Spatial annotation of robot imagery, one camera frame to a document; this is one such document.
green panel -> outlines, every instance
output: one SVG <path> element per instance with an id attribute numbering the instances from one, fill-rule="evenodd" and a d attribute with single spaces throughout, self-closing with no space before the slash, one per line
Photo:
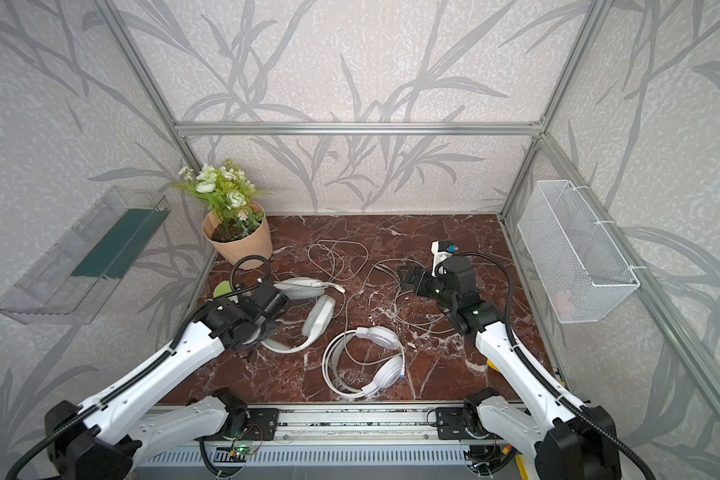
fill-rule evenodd
<path id="1" fill-rule="evenodd" d="M 107 278 L 122 279 L 169 213 L 146 208 L 126 210 L 77 265 L 72 276 L 106 274 Z"/>

gray wall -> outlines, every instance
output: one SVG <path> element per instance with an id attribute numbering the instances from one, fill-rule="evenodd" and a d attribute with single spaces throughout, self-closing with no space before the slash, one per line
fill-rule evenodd
<path id="1" fill-rule="evenodd" d="M 0 2 L 0 295 L 112 185 L 164 190 L 173 212 L 91 324 L 0 314 L 0 478 L 43 436 L 48 408 L 98 391 L 165 341 L 210 253 L 202 207 L 166 186 L 180 155 L 108 33 L 86 27 L 89 10 Z M 22 478 L 53 473 L 45 458 Z"/>
<path id="2" fill-rule="evenodd" d="M 551 131 L 720 364 L 720 2 L 634 6 L 608 12 Z M 654 472 L 720 478 L 720 424 L 635 295 L 596 323 L 555 319 L 516 231 L 532 182 L 554 178 L 539 159 L 508 224 L 567 379 Z"/>
<path id="3" fill-rule="evenodd" d="M 589 0 L 117 0 L 179 120 L 538 120 Z M 269 211 L 496 211 L 528 139 L 192 138 Z"/>

marble surface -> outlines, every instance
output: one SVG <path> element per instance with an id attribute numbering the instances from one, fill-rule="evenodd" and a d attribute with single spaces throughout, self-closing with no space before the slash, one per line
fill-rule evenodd
<path id="1" fill-rule="evenodd" d="M 326 279 L 315 265 L 310 264 L 307 247 L 320 239 L 354 240 L 365 244 L 370 261 L 350 280 L 339 282 L 346 287 L 347 298 L 360 291 L 371 265 L 387 258 L 413 258 L 427 265 L 432 262 L 430 245 L 433 240 L 449 239 L 459 245 L 461 252 L 480 251 L 504 260 L 515 275 L 517 288 L 513 306 L 513 325 L 528 349 L 549 368 L 549 360 L 538 329 L 528 307 L 528 300 L 512 264 L 504 236 L 496 216 L 274 216 L 269 217 L 275 253 L 271 262 L 279 280 L 291 276 L 314 276 Z M 336 251 L 348 262 L 340 278 L 355 273 L 364 260 L 360 246 L 341 245 Z M 315 248 L 312 258 L 330 270 L 326 252 Z M 391 263 L 397 268 L 399 263 Z M 228 280 L 232 266 L 221 256 L 216 259 L 201 301 L 211 297 L 213 288 Z M 478 287 L 484 299 L 504 310 L 507 286 L 503 274 L 488 264 L 476 265 Z M 252 275 L 242 279 L 251 281 Z M 228 387 L 248 403 L 258 402 L 327 402 L 344 398 L 331 392 L 322 378 L 322 354 L 330 340 L 344 331 L 346 317 L 349 328 L 382 325 L 391 328 L 406 348 L 406 376 L 391 388 L 381 390 L 373 400 L 457 400 L 491 386 L 507 398 L 517 398 L 504 378 L 487 368 L 485 358 L 470 342 L 456 332 L 439 333 L 451 328 L 443 318 L 425 332 L 390 320 L 389 308 L 396 292 L 396 283 L 383 272 L 374 270 L 363 291 L 348 302 L 346 316 L 342 313 L 328 325 L 326 333 L 309 348 L 291 355 L 279 355 L 259 347 L 257 350 L 224 352 L 211 360 L 179 384 L 164 399 L 164 403 L 185 404 L 203 398 L 213 390 Z M 334 289 L 328 293 L 342 307 L 342 294 Z M 276 339 L 297 345 L 304 340 L 301 326 L 314 300 L 294 305 L 280 322 Z M 398 300 L 400 317 L 410 323 L 422 323 L 440 316 L 432 300 L 403 295 Z M 354 339 L 348 344 L 350 354 L 361 362 L 380 360 L 391 355 L 367 340 Z M 369 383 L 378 365 L 360 366 L 348 356 L 342 356 L 339 372 L 345 382 L 359 388 Z"/>

potted plant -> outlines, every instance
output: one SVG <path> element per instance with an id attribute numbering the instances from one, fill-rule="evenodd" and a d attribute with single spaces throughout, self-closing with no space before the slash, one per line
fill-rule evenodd
<path id="1" fill-rule="evenodd" d="M 260 193 L 244 171 L 225 160 L 219 168 L 204 164 L 197 176 L 184 167 L 179 176 L 182 181 L 177 187 L 208 205 L 210 212 L 202 222 L 202 234 L 224 258 L 232 264 L 247 255 L 269 259 L 269 224 L 261 205 L 251 201 Z M 250 270 L 259 265 L 258 260 L 249 260 L 240 267 Z"/>

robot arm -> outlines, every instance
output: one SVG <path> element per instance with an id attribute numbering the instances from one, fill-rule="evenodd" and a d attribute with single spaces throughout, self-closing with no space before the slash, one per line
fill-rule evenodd
<path id="1" fill-rule="evenodd" d="M 528 413 L 521 412 L 486 389 L 465 399 L 465 411 L 473 417 L 467 419 L 470 434 L 480 438 L 494 433 L 504 438 L 534 460 L 544 480 L 621 478 L 621 447 L 604 436 L 620 444 L 613 419 L 602 407 L 590 408 L 568 392 L 512 332 L 508 317 L 514 285 L 509 272 L 487 255 L 455 255 L 455 251 L 456 245 L 451 242 L 433 242 L 432 272 L 420 266 L 401 268 L 402 288 L 437 301 L 456 331 L 470 339 L 500 371 L 528 409 Z M 468 256 L 482 256 L 507 275 L 509 298 L 504 316 L 480 298 Z"/>
<path id="2" fill-rule="evenodd" d="M 16 480 L 22 467 L 47 448 L 63 480 L 121 480 L 140 462 L 169 448 L 219 431 L 241 431 L 246 405 L 229 390 L 138 423 L 202 364 L 274 335 L 286 295 L 265 280 L 235 293 L 203 304 L 169 344 L 111 386 L 79 405 L 62 401 L 49 410 L 48 437 L 19 459 L 6 479 Z"/>

